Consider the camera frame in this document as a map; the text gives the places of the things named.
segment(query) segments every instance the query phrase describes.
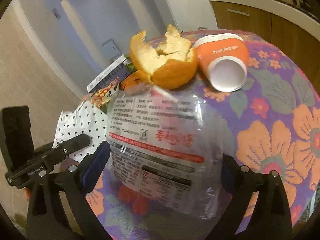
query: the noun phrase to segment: floor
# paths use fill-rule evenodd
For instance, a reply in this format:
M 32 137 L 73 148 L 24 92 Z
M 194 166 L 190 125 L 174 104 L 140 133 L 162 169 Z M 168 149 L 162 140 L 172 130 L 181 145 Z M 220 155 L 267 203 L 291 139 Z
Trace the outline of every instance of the floor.
M 0 19 L 0 109 L 27 105 L 35 147 L 53 141 L 62 110 L 73 111 L 80 100 L 38 54 L 9 6 Z M 0 155 L 0 203 L 12 220 L 23 220 L 28 202 L 23 190 L 9 187 Z

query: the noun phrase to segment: cabinet drawer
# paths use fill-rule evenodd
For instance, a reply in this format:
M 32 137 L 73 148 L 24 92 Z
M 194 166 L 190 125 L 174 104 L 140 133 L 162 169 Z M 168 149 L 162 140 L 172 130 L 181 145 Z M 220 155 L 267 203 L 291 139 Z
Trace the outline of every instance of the cabinet drawer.
M 271 41 L 271 14 L 250 6 L 211 1 L 218 28 L 241 30 Z
M 320 93 L 320 42 L 304 29 L 272 14 L 271 43 L 283 51 L 306 74 Z

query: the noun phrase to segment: orange cup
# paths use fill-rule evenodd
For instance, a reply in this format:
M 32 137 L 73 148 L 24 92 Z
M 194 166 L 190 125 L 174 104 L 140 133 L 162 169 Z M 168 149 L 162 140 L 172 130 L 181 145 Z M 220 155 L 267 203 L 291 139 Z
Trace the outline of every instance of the orange cup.
M 245 84 L 249 52 L 240 36 L 208 35 L 196 41 L 194 47 L 202 71 L 216 90 L 232 92 Z

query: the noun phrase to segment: floral tablecloth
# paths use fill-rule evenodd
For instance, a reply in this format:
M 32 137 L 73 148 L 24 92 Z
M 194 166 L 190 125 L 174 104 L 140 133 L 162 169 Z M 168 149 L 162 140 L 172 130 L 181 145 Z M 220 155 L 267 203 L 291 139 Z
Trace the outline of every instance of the floral tablecloth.
M 194 43 L 205 35 L 225 32 L 182 35 Z M 250 52 L 245 86 L 232 93 L 218 92 L 198 73 L 178 92 L 195 93 L 218 110 L 224 153 L 256 172 L 279 172 L 295 224 L 320 178 L 320 98 L 303 72 L 277 47 L 252 33 L 233 33 L 245 40 Z M 150 43 L 157 46 L 162 40 Z M 238 232 L 245 229 L 257 196 L 252 195 Z M 217 218 L 194 219 L 133 192 L 107 169 L 87 195 L 102 225 L 118 240 L 204 239 L 231 196 L 222 192 L 220 198 L 224 201 Z

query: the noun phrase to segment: transparent plastic packaging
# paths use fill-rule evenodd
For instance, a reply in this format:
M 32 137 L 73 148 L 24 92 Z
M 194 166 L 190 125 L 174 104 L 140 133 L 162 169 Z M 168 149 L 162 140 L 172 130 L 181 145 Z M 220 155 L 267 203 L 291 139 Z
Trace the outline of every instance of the transparent plastic packaging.
M 217 211 L 223 138 L 220 118 L 196 95 L 140 84 L 108 106 L 109 168 L 129 188 L 202 219 Z

